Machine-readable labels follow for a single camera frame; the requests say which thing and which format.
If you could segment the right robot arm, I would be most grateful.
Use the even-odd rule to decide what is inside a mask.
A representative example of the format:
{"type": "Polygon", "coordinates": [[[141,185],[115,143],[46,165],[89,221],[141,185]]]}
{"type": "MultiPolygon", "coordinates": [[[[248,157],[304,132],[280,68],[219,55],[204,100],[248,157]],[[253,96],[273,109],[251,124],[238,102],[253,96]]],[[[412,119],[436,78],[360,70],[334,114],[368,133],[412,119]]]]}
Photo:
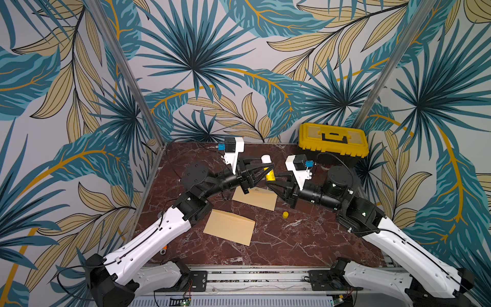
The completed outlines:
{"type": "Polygon", "coordinates": [[[332,210],[341,226],[376,246],[405,270],[388,272],[339,258],[329,272],[337,284],[388,295],[405,306],[472,305],[465,294],[474,287],[473,273],[433,256],[376,205],[356,196],[354,175],[348,168],[330,168],[323,185],[311,182],[309,170],[292,170],[283,178],[267,182],[283,201],[294,206],[302,200],[332,210]]]}

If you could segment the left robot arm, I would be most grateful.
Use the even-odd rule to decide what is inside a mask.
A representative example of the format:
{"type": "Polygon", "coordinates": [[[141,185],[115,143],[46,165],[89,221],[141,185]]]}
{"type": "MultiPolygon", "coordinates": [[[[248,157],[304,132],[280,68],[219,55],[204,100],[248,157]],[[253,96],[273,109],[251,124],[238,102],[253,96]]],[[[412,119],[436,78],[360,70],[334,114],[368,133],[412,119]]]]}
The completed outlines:
{"type": "Polygon", "coordinates": [[[248,193],[273,169],[267,155],[239,158],[234,170],[225,168],[218,173],[203,163],[190,163],[180,180],[185,191],[156,222],[116,251],[86,260],[86,284],[96,306],[129,306],[136,297],[156,290],[188,288],[191,272],[181,260],[175,258],[157,267],[146,267],[146,263],[211,213],[211,196],[235,188],[248,193]]]}

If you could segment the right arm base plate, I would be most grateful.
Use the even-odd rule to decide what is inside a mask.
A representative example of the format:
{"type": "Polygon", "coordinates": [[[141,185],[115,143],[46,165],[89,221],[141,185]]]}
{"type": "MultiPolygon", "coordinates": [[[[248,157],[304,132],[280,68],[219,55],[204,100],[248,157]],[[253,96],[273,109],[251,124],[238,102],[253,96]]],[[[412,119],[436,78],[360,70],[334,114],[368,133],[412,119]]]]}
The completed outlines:
{"type": "Polygon", "coordinates": [[[362,290],[362,287],[351,286],[339,270],[310,270],[308,280],[312,291],[347,291],[362,290]]]}

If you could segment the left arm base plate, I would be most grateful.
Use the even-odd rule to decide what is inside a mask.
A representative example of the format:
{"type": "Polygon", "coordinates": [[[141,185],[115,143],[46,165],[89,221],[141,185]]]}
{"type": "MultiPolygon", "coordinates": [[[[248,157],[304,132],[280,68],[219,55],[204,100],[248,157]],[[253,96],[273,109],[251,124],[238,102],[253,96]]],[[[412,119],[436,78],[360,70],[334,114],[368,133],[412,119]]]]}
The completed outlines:
{"type": "Polygon", "coordinates": [[[180,277],[177,283],[168,292],[183,292],[184,290],[191,290],[191,292],[204,292],[207,287],[207,271],[191,271],[180,277]]]}

